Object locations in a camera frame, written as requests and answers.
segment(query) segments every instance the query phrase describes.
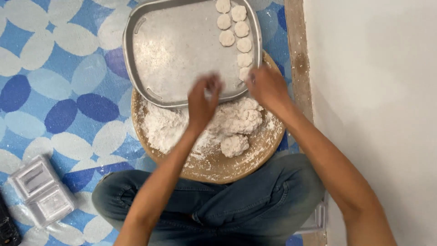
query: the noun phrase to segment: blue rug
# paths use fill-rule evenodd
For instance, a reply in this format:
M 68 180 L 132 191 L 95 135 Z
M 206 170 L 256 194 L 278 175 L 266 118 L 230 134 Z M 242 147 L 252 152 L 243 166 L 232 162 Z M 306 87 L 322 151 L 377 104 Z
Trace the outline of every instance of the blue rug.
M 283 0 L 249 0 L 263 48 L 291 93 Z M 39 154 L 51 156 L 80 202 L 61 222 L 37 229 L 7 183 L 2 194 L 23 246 L 110 246 L 117 232 L 97 215 L 90 195 L 106 173 L 152 171 L 130 117 L 132 86 L 121 35 L 134 0 L 0 0 L 0 183 Z M 298 153 L 291 137 L 277 150 Z M 287 245 L 302 245 L 293 236 Z

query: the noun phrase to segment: dough ball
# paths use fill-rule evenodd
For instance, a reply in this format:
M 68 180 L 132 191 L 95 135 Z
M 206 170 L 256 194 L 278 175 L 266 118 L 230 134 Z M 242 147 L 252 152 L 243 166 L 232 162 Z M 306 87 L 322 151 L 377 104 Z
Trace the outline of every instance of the dough ball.
M 235 42 L 234 33 L 231 30 L 222 31 L 218 37 L 218 40 L 225 47 L 231 46 Z
M 222 150 L 222 153 L 228 158 L 241 155 L 248 148 L 248 139 L 246 136 L 241 134 L 235 134 L 227 137 L 220 143 L 220 149 Z
M 238 40 L 237 49 L 243 53 L 249 52 L 252 49 L 252 41 L 248 38 Z
M 240 80 L 245 81 L 247 79 L 247 76 L 249 76 L 250 67 L 243 67 L 240 68 Z
M 247 15 L 246 7 L 241 5 L 233 7 L 231 11 L 231 15 L 232 15 L 232 19 L 235 22 L 244 21 Z
M 252 64 L 253 58 L 248 53 L 239 54 L 237 56 L 237 63 L 239 67 L 248 67 Z
M 222 14 L 217 19 L 217 26 L 222 30 L 226 30 L 231 26 L 231 18 L 227 14 Z
M 234 27 L 235 35 L 242 38 L 249 34 L 249 26 L 244 21 L 239 21 Z
M 215 8 L 218 12 L 226 14 L 231 10 L 231 1 L 230 0 L 217 0 L 215 3 Z

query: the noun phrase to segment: round wooden board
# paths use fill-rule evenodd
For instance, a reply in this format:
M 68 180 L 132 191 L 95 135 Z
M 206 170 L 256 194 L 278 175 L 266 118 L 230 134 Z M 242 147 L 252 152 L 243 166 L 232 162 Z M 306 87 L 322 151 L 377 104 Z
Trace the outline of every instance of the round wooden board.
M 273 67 L 277 72 L 279 68 L 273 59 L 263 51 L 263 62 Z M 131 98 L 131 114 L 135 132 L 147 155 L 158 165 L 165 158 L 165 154 L 149 145 L 142 124 L 144 115 L 147 114 L 146 100 L 134 89 Z M 212 154 L 205 155 L 204 159 L 197 159 L 191 153 L 180 174 L 181 178 L 209 183 L 232 183 L 253 173 L 262 166 L 276 151 L 285 132 L 285 126 L 274 116 L 267 117 L 263 110 L 263 123 L 250 135 L 249 149 L 233 158 L 225 157 L 220 146 L 216 146 Z

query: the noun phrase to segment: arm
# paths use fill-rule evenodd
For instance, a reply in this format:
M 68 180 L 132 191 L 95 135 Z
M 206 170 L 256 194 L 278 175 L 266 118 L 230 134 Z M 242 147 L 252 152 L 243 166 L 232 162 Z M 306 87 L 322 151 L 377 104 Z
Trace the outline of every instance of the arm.
M 349 245 L 395 245 L 384 210 L 355 166 L 293 104 L 284 79 L 262 67 L 246 81 L 251 95 L 278 117 L 306 153 L 326 189 L 338 204 Z
M 204 89 L 212 92 L 205 99 Z M 222 84 L 216 75 L 199 78 L 188 96 L 190 121 L 179 142 L 138 191 L 114 246 L 146 246 L 176 186 L 197 138 L 214 115 Z

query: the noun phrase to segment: hand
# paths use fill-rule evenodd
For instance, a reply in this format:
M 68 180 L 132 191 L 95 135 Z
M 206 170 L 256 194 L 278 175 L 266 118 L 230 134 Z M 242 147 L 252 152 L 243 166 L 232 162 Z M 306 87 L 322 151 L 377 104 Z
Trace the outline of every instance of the hand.
M 265 65 L 252 68 L 245 83 L 259 104 L 279 118 L 292 104 L 285 80 L 272 68 Z
M 188 128 L 200 134 L 215 113 L 219 104 L 219 94 L 222 92 L 223 83 L 218 74 L 212 73 L 200 76 L 191 92 L 188 94 L 188 112 L 190 115 Z M 205 98 L 205 89 L 211 93 L 211 98 Z

